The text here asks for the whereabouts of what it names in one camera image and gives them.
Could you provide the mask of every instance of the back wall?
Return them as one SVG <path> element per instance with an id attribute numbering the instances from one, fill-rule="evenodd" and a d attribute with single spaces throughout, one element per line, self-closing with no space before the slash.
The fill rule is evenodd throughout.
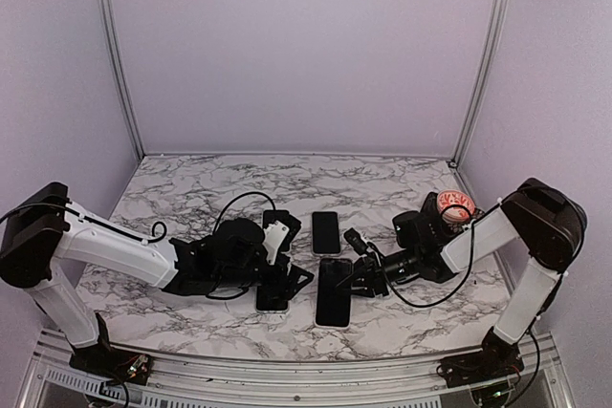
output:
<path id="1" fill-rule="evenodd" d="M 450 157 L 492 0 L 113 0 L 148 153 Z"/>
<path id="2" fill-rule="evenodd" d="M 109 216 L 137 162 L 97 0 L 0 0 L 0 82 L 0 215 L 60 181 Z M 82 264 L 63 266 L 75 282 Z M 44 320 L 0 280 L 1 406 L 14 406 Z"/>

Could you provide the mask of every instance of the black smartphone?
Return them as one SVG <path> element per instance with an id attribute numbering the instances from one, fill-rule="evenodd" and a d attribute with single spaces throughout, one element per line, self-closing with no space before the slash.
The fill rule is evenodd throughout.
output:
<path id="1" fill-rule="evenodd" d="M 278 250 L 279 252 L 288 252 L 291 250 L 292 240 L 295 239 L 296 234 L 302 228 L 302 223 L 296 217 L 291 215 L 288 210 L 264 210 L 263 222 L 261 225 L 262 228 L 266 228 L 268 225 L 273 224 L 276 221 L 279 221 L 289 229 L 287 236 L 285 236 L 285 239 Z"/>
<path id="2" fill-rule="evenodd" d="M 351 285 L 338 283 L 353 273 L 348 258 L 323 258 L 318 266 L 317 325 L 348 327 L 351 321 Z"/>
<path id="3" fill-rule="evenodd" d="M 278 296 L 270 294 L 276 293 L 275 291 L 266 291 L 264 287 L 257 287 L 257 294 L 255 296 L 255 310 L 257 312 L 276 312 L 283 313 L 289 310 L 289 300 L 284 298 L 278 298 Z"/>
<path id="4" fill-rule="evenodd" d="M 340 253 L 340 230 L 337 212 L 313 212 L 313 253 Z"/>

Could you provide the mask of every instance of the phone screen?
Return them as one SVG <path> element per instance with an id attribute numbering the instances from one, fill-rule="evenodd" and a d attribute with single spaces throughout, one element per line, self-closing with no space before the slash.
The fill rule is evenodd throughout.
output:
<path id="1" fill-rule="evenodd" d="M 289 301 L 270 295 L 269 291 L 259 286 L 255 296 L 255 309 L 258 312 L 286 312 L 289 309 Z"/>
<path id="2" fill-rule="evenodd" d="M 351 285 L 337 288 L 353 272 L 346 258 L 323 258 L 318 268 L 317 325 L 348 327 L 351 321 Z"/>
<path id="3" fill-rule="evenodd" d="M 340 231 L 336 212 L 313 212 L 313 252 L 340 253 Z"/>

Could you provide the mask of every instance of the side wall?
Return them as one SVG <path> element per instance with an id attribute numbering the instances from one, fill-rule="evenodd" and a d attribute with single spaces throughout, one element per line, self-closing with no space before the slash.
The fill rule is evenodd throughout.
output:
<path id="1" fill-rule="evenodd" d="M 0 213 L 61 181 L 108 216 L 135 170 L 100 24 L 97 0 L 0 0 Z M 0 399 L 13 406 L 44 318 L 4 283 L 0 317 Z"/>
<path id="2" fill-rule="evenodd" d="M 535 176 L 580 203 L 586 244 L 546 314 L 578 407 L 612 370 L 612 0 L 510 0 L 464 172 L 482 205 Z M 527 260 L 505 250 L 514 277 Z"/>

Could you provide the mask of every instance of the black cable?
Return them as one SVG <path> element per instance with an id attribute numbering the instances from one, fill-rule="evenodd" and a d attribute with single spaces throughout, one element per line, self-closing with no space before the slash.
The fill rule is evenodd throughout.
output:
<path id="1" fill-rule="evenodd" d="M 471 212 L 464 206 L 461 204 L 452 204 L 449 207 L 445 208 L 441 214 L 440 214 L 440 218 L 442 218 L 442 216 L 445 214 L 445 212 L 447 212 L 449 209 L 452 208 L 463 208 L 466 212 L 468 212 L 468 214 L 470 215 L 471 218 Z M 370 244 L 369 246 L 372 247 L 377 255 L 379 256 L 379 264 L 381 265 L 382 268 L 382 277 L 384 277 L 384 282 L 389 286 L 389 288 L 391 289 L 391 291 L 393 291 L 393 293 L 395 293 L 395 296 L 397 296 L 400 300 L 402 300 L 404 303 L 406 303 L 408 306 L 412 307 L 412 308 L 417 308 L 417 309 L 427 309 L 427 308 L 432 308 L 434 306 L 438 306 L 442 303 L 444 303 L 445 301 L 448 301 L 457 291 L 459 291 L 459 289 L 461 289 L 464 284 L 466 283 L 466 281 L 468 280 L 468 278 L 470 277 L 471 274 L 471 267 L 473 265 L 474 262 L 474 237 L 475 237 L 475 231 L 474 231 L 474 227 L 475 227 L 475 222 L 472 221 L 471 222 L 471 229 L 470 229 L 470 262 L 468 263 L 468 269 L 466 270 L 466 275 L 464 276 L 464 278 L 461 280 L 461 282 L 459 283 L 459 285 L 457 287 L 455 287 L 451 293 L 449 293 L 447 296 L 445 296 L 444 298 L 434 301 L 433 303 L 429 303 L 427 305 L 419 305 L 416 303 L 412 303 L 409 300 L 406 300 L 396 289 L 395 287 L 393 287 L 393 284 L 391 284 L 391 282 L 389 281 L 389 278 L 386 275 L 386 272 L 384 270 L 383 264 L 381 263 L 381 259 L 380 257 L 383 256 L 379 250 L 376 248 L 376 246 L 374 246 L 373 244 Z"/>
<path id="2" fill-rule="evenodd" d="M 127 386 L 125 385 L 125 381 L 121 380 L 120 377 L 118 377 L 117 375 L 115 375 L 113 372 L 108 372 L 106 370 L 102 370 L 102 369 L 97 369 L 97 372 L 100 373 L 104 373 L 106 376 L 111 378 L 111 381 L 113 384 L 109 384 L 108 381 L 106 382 L 107 386 L 111 386 L 111 385 L 115 385 L 115 386 L 121 386 L 121 388 L 123 389 L 123 392 L 125 393 L 125 402 L 123 403 L 123 408 L 129 408 L 130 406 L 130 391 L 127 389 Z"/>
<path id="3" fill-rule="evenodd" d="M 240 298 L 243 295 L 246 295 L 249 291 L 248 287 L 240 287 L 240 292 L 230 296 L 215 296 L 210 293 L 205 295 L 205 297 L 209 300 L 219 300 L 219 301 L 227 301 L 227 300 L 235 300 L 236 298 Z"/>
<path id="4" fill-rule="evenodd" d="M 223 274 L 223 268 L 221 268 L 221 271 L 219 272 L 219 275 L 217 276 L 217 280 L 215 281 L 215 283 L 212 285 L 212 289 L 210 289 L 210 292 L 207 293 L 207 295 L 210 295 L 211 293 L 213 293 L 214 291 L 216 291 L 219 286 L 221 285 L 221 275 Z"/>
<path id="5" fill-rule="evenodd" d="M 242 198 L 245 198 L 246 196 L 250 196 L 250 195 L 263 196 L 270 202 L 270 204 L 272 205 L 272 209 L 276 210 L 276 205 L 274 204 L 274 201 L 272 200 L 272 198 L 270 198 L 270 196 L 268 196 L 262 191 L 248 191 L 247 193 L 243 193 L 242 195 L 236 196 L 233 200 L 227 203 L 227 205 L 223 208 L 223 210 L 219 214 L 219 217 L 217 217 L 217 221 L 214 224 L 214 229 L 212 230 L 212 234 L 217 232 L 217 229 L 219 228 L 219 225 L 221 224 L 221 219 L 223 218 L 223 215 L 226 213 L 226 211 L 230 208 L 230 206 L 234 204 L 236 201 L 241 200 Z"/>
<path id="6" fill-rule="evenodd" d="M 7 220 L 8 218 L 12 217 L 15 214 L 18 214 L 19 212 L 21 212 L 22 210 L 26 210 L 26 209 L 30 209 L 33 207 L 47 207 L 50 209 L 55 209 L 58 211 L 63 211 L 63 212 L 68 212 L 69 214 L 73 214 L 76 215 L 78 218 L 82 218 L 83 220 L 94 224 L 94 225 L 98 225 L 101 226 L 103 228 L 106 228 L 110 231 L 113 231 L 117 234 L 120 234 L 121 236 L 125 236 L 126 238 L 132 239 L 134 241 L 143 241 L 145 240 L 148 244 L 155 244 L 155 243 L 159 243 L 163 238 L 165 238 L 165 236 L 167 235 L 168 232 L 168 228 L 165 225 L 164 222 L 156 222 L 155 224 L 153 224 L 152 226 L 152 233 L 153 235 L 155 235 L 155 228 L 158 225 L 161 225 L 163 227 L 163 234 L 157 238 L 153 238 L 153 239 L 146 239 L 140 236 L 136 236 L 132 233 L 128 233 L 127 231 L 123 231 L 120 228 L 117 228 L 115 226 L 112 225 L 108 225 L 105 222 L 101 222 L 98 219 L 94 219 L 93 217 L 89 217 L 87 215 L 81 215 L 78 211 L 72 209 L 71 207 L 66 207 L 65 205 L 60 205 L 60 204 L 53 204 L 53 203 L 28 203 L 28 204 L 21 204 L 18 207 L 10 210 L 9 212 L 7 212 L 6 214 L 4 214 L 2 217 L 0 217 L 0 225 Z"/>
<path id="7" fill-rule="evenodd" d="M 533 339 L 534 344 L 535 344 L 535 350 L 537 352 L 537 361 L 535 363 L 535 371 L 534 374 L 532 375 L 531 379 L 529 380 L 529 382 L 527 383 L 527 385 L 523 388 L 522 391 L 520 391 L 520 393 L 510 402 L 508 402 L 506 404 L 506 408 L 514 405 L 521 397 L 523 397 L 523 395 L 525 395 L 525 393 L 527 392 L 527 390 L 534 384 L 534 381 L 536 381 L 536 377 L 537 377 L 537 372 L 539 372 L 539 365 L 541 363 L 541 352 L 539 349 L 539 344 L 537 342 L 536 336 L 534 335 L 534 333 L 531 331 L 531 329 L 529 329 L 527 331 L 527 334 Z"/>
<path id="8" fill-rule="evenodd" d="M 155 236 L 155 228 L 157 228 L 158 225 L 162 226 L 162 234 L 160 236 L 158 236 L 157 238 L 154 237 L 153 239 L 149 239 L 149 244 L 159 243 L 168 234 L 168 227 L 165 225 L 164 222 L 162 222 L 161 220 L 158 220 L 151 227 L 151 236 Z"/>

